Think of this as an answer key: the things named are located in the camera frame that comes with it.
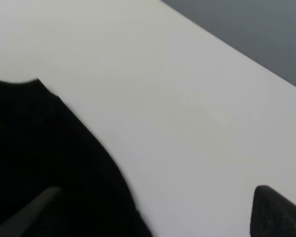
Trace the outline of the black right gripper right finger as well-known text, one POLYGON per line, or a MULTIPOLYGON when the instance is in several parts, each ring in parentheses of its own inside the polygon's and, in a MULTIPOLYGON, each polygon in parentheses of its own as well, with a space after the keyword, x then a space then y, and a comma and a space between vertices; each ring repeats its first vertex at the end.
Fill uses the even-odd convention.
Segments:
POLYGON ((296 237, 296 205, 269 186, 257 186, 250 221, 251 237, 296 237))

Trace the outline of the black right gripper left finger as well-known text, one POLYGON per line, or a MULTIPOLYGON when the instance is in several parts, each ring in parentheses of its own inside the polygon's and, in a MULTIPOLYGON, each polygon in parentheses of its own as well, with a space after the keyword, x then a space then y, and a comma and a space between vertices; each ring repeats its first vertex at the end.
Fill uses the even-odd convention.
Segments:
POLYGON ((50 187, 0 225, 0 237, 60 237, 62 190, 50 187))

